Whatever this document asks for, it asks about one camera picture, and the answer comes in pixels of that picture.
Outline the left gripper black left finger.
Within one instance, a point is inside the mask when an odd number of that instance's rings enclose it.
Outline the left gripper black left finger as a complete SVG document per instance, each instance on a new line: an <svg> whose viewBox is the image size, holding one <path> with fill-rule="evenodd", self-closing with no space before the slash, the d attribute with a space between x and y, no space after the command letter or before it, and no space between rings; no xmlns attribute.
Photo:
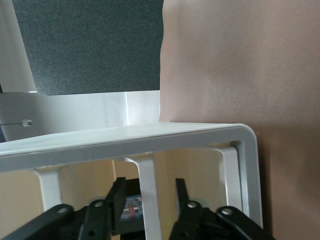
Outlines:
<svg viewBox="0 0 320 240"><path fill-rule="evenodd" d="M127 181L119 177L107 196L75 211L56 205L4 238L6 240L110 240L126 234L121 216L126 204Z"/></svg>

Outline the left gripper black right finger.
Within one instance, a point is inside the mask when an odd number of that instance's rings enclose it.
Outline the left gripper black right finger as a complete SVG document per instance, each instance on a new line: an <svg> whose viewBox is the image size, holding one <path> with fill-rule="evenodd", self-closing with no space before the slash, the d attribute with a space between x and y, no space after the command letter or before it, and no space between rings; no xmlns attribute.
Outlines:
<svg viewBox="0 0 320 240"><path fill-rule="evenodd" d="M274 237L233 206L215 212L190 200L183 178L175 180L178 219L171 240L273 240Z"/></svg>

